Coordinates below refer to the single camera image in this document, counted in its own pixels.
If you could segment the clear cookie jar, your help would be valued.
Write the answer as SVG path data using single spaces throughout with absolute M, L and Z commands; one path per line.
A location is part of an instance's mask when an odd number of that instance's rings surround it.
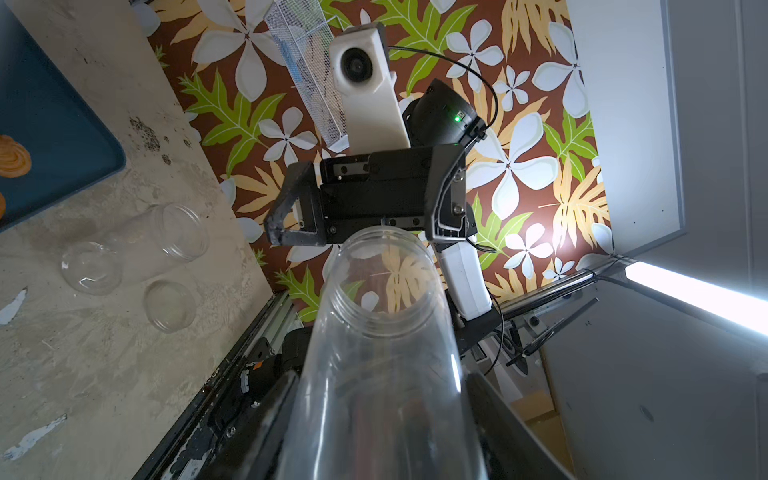
M 281 479 L 483 479 L 452 319 L 417 237 L 370 227 L 340 248 L 280 453 Z
M 208 246 L 208 232 L 194 210 L 178 203 L 153 205 L 67 247 L 60 271 L 74 290 L 107 295 L 190 263 Z

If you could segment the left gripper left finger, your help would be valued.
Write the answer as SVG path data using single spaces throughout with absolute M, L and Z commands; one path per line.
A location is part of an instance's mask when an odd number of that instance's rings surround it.
M 285 373 L 197 479 L 276 479 L 298 383 L 294 371 Z

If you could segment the clear jar lid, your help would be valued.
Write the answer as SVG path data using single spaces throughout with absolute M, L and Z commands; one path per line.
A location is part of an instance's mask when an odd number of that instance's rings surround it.
M 181 283 L 159 280 L 145 290 L 143 306 L 149 322 L 163 333 L 189 327 L 196 318 L 196 302 Z

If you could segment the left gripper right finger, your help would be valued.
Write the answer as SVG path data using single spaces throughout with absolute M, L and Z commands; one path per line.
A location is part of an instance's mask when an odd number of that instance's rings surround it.
M 482 374 L 464 384 L 489 479 L 574 479 Z

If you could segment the clear cookie jar front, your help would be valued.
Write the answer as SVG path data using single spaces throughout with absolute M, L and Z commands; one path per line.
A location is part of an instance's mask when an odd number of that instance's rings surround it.
M 417 237 L 370 227 L 340 248 L 280 453 L 281 479 L 483 479 L 452 319 Z

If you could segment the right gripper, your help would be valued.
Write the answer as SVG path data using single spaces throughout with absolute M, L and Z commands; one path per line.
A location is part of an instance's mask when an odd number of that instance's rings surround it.
M 466 152 L 459 144 L 291 164 L 265 219 L 274 246 L 343 243 L 372 226 L 422 231 L 454 243 L 476 232 L 466 200 Z

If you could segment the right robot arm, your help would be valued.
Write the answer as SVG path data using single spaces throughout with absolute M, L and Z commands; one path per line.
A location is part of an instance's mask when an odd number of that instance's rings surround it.
M 404 111 L 411 146 L 288 167 L 265 221 L 273 245 L 342 244 L 358 231 L 390 226 L 421 231 L 438 258 L 451 315 L 461 319 L 465 353 L 500 326 L 473 240 L 466 200 L 466 155 L 485 136 L 485 121 L 440 80 Z

